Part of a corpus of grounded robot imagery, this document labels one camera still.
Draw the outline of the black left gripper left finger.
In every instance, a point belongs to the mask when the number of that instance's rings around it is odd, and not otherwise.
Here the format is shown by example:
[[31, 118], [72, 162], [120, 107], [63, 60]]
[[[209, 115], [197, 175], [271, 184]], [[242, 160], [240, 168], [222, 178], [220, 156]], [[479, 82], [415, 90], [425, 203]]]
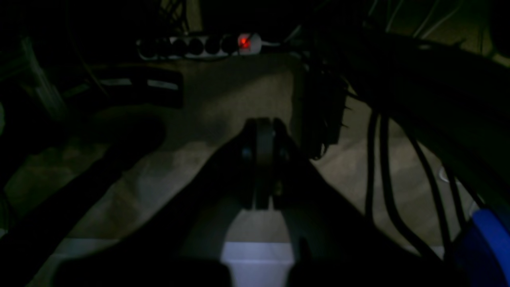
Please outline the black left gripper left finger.
[[231, 287], [228, 229], [253, 205], [255, 119], [220, 147], [148, 222], [107, 249], [62, 263], [55, 287]]

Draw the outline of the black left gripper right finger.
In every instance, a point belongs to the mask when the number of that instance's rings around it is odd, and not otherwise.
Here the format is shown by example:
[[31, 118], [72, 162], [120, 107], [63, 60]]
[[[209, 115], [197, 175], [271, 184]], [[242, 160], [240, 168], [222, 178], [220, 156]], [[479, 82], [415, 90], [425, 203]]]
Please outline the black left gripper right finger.
[[288, 287], [467, 287], [461, 271], [433, 252], [416, 256], [371, 224], [302, 155], [285, 124], [273, 120], [273, 194], [291, 238]]

